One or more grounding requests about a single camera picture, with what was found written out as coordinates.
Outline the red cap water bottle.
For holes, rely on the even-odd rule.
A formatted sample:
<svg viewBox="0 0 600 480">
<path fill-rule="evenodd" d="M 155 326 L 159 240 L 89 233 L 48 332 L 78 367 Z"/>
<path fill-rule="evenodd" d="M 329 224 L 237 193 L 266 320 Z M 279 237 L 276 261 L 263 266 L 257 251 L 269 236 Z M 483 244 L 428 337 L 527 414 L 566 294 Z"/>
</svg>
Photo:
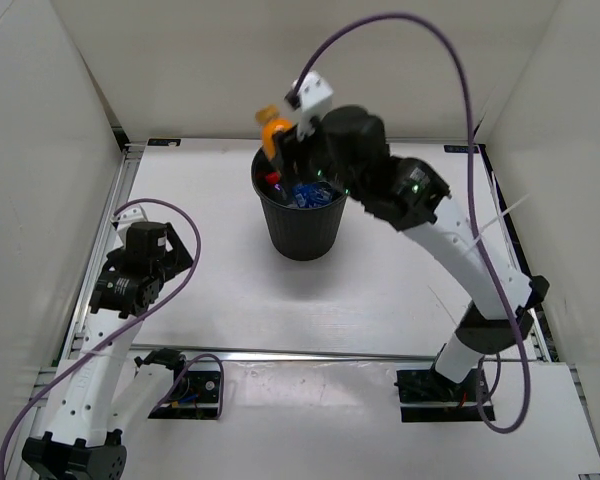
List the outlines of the red cap water bottle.
<svg viewBox="0 0 600 480">
<path fill-rule="evenodd" d="M 277 172 L 267 173 L 263 179 L 265 182 L 265 193 L 269 198 L 279 203 L 287 199 L 286 192 L 280 183 L 280 175 Z"/>
</svg>

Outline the orange juice bottle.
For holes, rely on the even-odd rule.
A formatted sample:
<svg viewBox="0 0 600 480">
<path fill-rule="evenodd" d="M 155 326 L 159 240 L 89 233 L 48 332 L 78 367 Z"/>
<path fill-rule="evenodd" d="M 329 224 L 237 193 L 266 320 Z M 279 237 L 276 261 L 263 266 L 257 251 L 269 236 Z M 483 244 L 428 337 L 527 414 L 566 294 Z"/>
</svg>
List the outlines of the orange juice bottle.
<svg viewBox="0 0 600 480">
<path fill-rule="evenodd" d="M 274 104 L 257 111 L 254 118 L 260 126 L 263 152 L 269 160 L 272 160 L 276 155 L 274 136 L 277 133 L 291 129 L 293 124 L 290 120 L 281 116 L 278 107 Z"/>
</svg>

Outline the blue cap water bottle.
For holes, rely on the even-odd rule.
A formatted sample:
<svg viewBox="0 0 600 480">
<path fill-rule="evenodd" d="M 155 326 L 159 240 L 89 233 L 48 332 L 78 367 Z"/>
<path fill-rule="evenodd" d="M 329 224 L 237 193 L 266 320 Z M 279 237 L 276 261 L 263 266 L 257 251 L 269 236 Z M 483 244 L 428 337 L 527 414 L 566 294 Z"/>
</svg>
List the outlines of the blue cap water bottle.
<svg viewBox="0 0 600 480">
<path fill-rule="evenodd" d="M 335 193 L 325 182 L 297 184 L 292 187 L 292 196 L 298 208 L 312 209 L 329 205 Z"/>
</svg>

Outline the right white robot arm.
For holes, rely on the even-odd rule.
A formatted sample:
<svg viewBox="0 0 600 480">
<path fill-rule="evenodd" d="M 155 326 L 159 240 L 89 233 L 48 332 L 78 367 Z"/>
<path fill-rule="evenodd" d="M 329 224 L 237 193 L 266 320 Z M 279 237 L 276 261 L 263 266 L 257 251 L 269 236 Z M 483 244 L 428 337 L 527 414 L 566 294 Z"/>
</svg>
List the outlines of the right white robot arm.
<svg viewBox="0 0 600 480">
<path fill-rule="evenodd" d="M 330 183 L 424 248 L 470 295 L 453 336 L 416 388 L 423 400 L 451 402 L 484 357 L 512 346 L 526 352 L 529 311 L 544 300 L 548 281 L 515 270 L 492 252 L 475 213 L 462 212 L 430 164 L 393 155 L 382 131 L 344 130 L 327 138 L 316 130 L 299 140 L 295 128 L 277 127 L 263 135 L 262 151 L 283 190 L 291 189 L 295 177 Z"/>
</svg>

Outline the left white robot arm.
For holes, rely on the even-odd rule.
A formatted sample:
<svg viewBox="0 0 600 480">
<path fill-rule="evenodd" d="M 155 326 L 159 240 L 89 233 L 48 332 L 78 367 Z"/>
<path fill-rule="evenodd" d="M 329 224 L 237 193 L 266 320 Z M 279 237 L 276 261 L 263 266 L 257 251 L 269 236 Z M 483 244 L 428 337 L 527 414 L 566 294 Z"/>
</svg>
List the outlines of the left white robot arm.
<svg viewBox="0 0 600 480">
<path fill-rule="evenodd" d="M 44 433 L 26 440 L 23 461 L 42 479 L 118 479 L 139 422 L 164 396 L 186 395 L 181 354 L 140 363 L 140 376 L 114 395 L 123 364 L 164 285 L 194 262 L 170 223 L 119 223 L 121 247 L 109 252 L 96 280 L 84 339 L 66 390 Z"/>
</svg>

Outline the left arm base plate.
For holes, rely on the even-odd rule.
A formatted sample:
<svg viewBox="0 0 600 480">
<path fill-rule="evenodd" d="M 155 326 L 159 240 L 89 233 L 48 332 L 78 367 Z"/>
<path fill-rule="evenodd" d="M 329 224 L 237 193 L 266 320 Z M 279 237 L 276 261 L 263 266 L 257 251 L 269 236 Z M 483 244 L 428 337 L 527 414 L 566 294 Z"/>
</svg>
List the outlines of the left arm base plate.
<svg viewBox="0 0 600 480">
<path fill-rule="evenodd" d="M 224 408 L 225 370 L 211 353 L 183 359 L 173 372 L 173 385 L 149 414 L 150 419 L 219 420 Z"/>
</svg>

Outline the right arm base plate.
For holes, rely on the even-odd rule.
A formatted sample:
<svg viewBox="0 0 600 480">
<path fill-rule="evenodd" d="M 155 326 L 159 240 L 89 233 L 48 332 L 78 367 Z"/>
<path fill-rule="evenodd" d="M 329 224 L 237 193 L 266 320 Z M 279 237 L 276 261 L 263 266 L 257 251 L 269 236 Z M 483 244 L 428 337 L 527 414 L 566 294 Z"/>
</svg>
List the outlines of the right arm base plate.
<svg viewBox="0 0 600 480">
<path fill-rule="evenodd" d="M 483 409 L 489 421 L 495 420 L 491 397 L 499 383 L 496 375 L 492 387 L 486 375 L 471 369 L 459 384 L 438 375 L 432 368 L 402 367 L 396 371 L 394 386 L 398 390 L 403 423 L 480 422 L 477 393 L 481 389 Z"/>
</svg>

